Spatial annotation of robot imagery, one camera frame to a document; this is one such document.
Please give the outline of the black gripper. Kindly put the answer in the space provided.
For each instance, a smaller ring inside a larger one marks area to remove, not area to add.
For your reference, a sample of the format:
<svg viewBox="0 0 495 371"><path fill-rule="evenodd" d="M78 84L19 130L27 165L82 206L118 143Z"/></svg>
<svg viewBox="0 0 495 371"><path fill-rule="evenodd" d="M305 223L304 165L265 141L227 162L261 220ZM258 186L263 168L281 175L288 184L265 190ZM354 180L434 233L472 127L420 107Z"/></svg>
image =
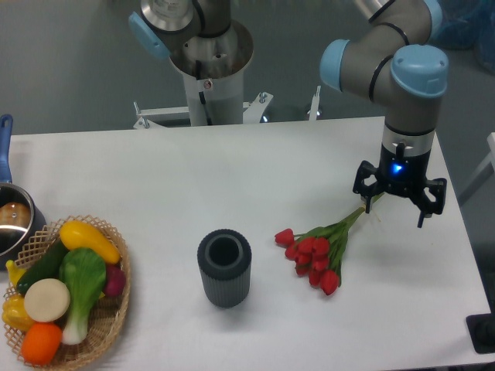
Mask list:
<svg viewBox="0 0 495 371"><path fill-rule="evenodd" d="M419 198L417 227L433 215L442 215L446 204L447 180L427 179L430 151L418 156L398 158L381 146L379 166L362 161L357 169L353 192L364 202L365 213L385 192L403 198Z"/></svg>

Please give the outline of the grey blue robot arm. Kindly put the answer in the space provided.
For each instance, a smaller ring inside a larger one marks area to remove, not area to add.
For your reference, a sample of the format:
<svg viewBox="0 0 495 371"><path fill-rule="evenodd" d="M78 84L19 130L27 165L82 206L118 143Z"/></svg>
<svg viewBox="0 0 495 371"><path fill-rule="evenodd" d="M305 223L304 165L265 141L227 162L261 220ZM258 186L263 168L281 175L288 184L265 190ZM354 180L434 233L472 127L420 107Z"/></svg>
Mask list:
<svg viewBox="0 0 495 371"><path fill-rule="evenodd" d="M332 41L321 81L386 108L380 162L362 162L353 191L367 205L386 192L410 199L420 218L439 215L446 181L426 172L449 61L429 45L442 23L436 1L359 1L371 24L361 41ZM142 47L182 74L194 126L243 124L244 70L254 44L228 1L143 1L128 19Z"/></svg>

